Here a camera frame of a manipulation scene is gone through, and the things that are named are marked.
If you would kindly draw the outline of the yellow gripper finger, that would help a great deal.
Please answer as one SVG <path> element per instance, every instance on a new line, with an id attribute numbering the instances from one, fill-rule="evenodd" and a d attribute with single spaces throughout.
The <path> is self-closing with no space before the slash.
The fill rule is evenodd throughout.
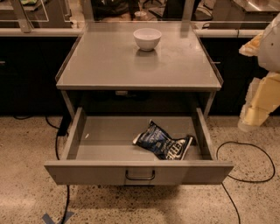
<path id="1" fill-rule="evenodd" d="M 248 57 L 257 56 L 262 42 L 262 37 L 262 32 L 254 36 L 249 42 L 241 46 L 239 53 Z"/>

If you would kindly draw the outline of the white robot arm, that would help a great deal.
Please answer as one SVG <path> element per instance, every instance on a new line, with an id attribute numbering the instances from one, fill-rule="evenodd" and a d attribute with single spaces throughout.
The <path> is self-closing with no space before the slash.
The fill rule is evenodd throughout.
<path id="1" fill-rule="evenodd" d="M 280 13 L 239 53 L 256 56 L 258 65 L 268 71 L 264 78 L 254 78 L 248 86 L 238 122 L 238 128 L 248 132 L 260 127 L 280 106 Z"/>

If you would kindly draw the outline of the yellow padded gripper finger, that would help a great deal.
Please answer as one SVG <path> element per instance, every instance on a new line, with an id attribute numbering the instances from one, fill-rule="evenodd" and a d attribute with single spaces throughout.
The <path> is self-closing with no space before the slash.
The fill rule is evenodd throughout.
<path id="1" fill-rule="evenodd" d="M 254 78 L 248 87 L 238 128 L 249 132 L 260 127 L 270 113 L 280 106 L 280 74 L 269 72 L 264 78 Z"/>

